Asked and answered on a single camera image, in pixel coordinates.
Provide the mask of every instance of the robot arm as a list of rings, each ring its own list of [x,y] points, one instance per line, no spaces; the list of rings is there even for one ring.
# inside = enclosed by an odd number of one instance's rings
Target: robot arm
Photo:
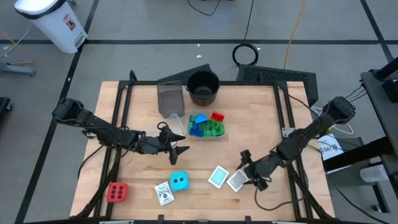
[[[325,133],[334,124],[346,124],[355,115],[355,107],[346,99],[339,96],[323,107],[322,114],[304,129],[292,132],[286,139],[270,151],[270,154],[252,161],[250,152],[241,152],[241,165],[246,166],[244,172],[251,179],[250,183],[256,185],[260,191],[268,186],[264,178],[269,177],[276,167],[287,167],[301,154],[302,149],[315,136]]]
[[[168,152],[170,163],[175,165],[177,157],[189,146],[172,147],[171,143],[185,139],[174,134],[165,122],[158,124],[159,136],[146,136],[145,131],[118,128],[84,109],[83,103],[73,99],[61,100],[52,112],[53,120],[59,124],[84,128],[96,134],[100,144],[106,147],[121,147],[139,154]]]

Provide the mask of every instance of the cyan dice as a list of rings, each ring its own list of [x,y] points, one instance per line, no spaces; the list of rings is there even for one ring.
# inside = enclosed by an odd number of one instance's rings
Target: cyan dice
[[[176,171],[170,174],[170,184],[174,192],[189,189],[187,171]]]

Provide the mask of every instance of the yellow cable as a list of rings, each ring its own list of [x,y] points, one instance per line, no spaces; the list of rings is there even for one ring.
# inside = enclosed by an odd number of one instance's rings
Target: yellow cable
[[[285,56],[285,63],[284,63],[284,69],[286,69],[287,57],[289,56],[289,47],[290,47],[290,44],[292,43],[294,34],[296,33],[297,26],[299,26],[299,23],[300,23],[300,20],[301,20],[301,16],[303,15],[303,11],[304,11],[304,7],[305,7],[305,2],[306,2],[306,1],[307,1],[307,0],[303,0],[303,4],[301,5],[300,14],[298,15],[298,19],[297,19],[296,25],[294,26],[294,30],[293,30],[292,36],[290,37],[289,44],[287,45],[286,56]]]
[[[10,36],[8,36],[8,34],[6,33],[6,31],[1,30],[0,32],[9,40],[11,41],[12,44],[16,45],[16,43],[12,40],[12,38]],[[16,46],[17,48],[19,48],[21,51],[23,51],[25,54],[26,52],[22,49],[22,47],[20,45]],[[34,65],[35,62],[14,62],[14,63],[10,63],[11,65]]]

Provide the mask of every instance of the blue block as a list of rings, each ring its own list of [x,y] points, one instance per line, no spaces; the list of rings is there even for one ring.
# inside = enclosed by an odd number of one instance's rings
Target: blue block
[[[174,192],[189,189],[189,179],[187,171],[181,170],[171,173],[170,184]]]
[[[191,130],[189,130],[189,135],[203,137],[203,131],[191,128]]]
[[[206,115],[203,114],[198,114],[198,116],[195,118],[195,123],[202,123],[202,122],[206,122],[207,121],[207,117]]]

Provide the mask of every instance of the warning label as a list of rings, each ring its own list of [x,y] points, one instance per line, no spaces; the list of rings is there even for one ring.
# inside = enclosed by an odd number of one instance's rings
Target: warning label
[[[69,14],[66,14],[63,17],[63,21],[68,25],[70,30],[73,30],[76,27],[76,24],[74,23],[72,18],[69,16]]]

